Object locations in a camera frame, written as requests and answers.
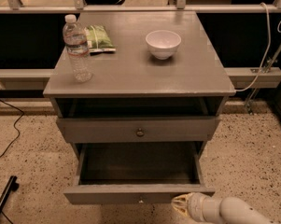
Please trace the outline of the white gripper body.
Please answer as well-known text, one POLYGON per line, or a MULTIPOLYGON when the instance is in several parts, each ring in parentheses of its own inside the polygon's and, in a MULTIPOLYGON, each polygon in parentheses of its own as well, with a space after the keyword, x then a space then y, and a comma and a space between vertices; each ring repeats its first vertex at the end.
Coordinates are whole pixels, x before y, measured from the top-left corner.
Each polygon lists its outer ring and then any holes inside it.
POLYGON ((202 193, 190 193, 187 204, 190 217, 198 222, 209 221, 209 211, 207 210, 210 197, 202 193))

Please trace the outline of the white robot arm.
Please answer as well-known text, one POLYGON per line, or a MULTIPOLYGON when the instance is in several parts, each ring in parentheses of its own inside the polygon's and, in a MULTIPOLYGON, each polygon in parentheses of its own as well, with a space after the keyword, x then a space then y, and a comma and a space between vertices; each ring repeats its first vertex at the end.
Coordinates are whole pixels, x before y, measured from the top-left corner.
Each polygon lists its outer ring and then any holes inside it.
POLYGON ((211 224, 278 224, 236 197, 214 198, 192 192, 172 199, 171 205, 181 215, 196 222, 211 224))

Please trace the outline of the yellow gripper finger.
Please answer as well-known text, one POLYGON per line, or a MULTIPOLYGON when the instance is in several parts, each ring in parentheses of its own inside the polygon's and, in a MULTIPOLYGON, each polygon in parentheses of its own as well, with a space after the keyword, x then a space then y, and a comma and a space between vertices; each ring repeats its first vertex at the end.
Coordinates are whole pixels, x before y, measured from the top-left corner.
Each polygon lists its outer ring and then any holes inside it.
POLYGON ((174 197, 171 201, 171 204, 172 204, 172 206, 177 206, 177 207, 187 207, 189 199, 190 199, 189 193, 182 194, 182 195, 174 197))
POLYGON ((187 209, 185 208, 179 208, 179 207, 175 207, 175 210, 178 212, 178 214, 187 217, 189 215, 189 212, 187 209))

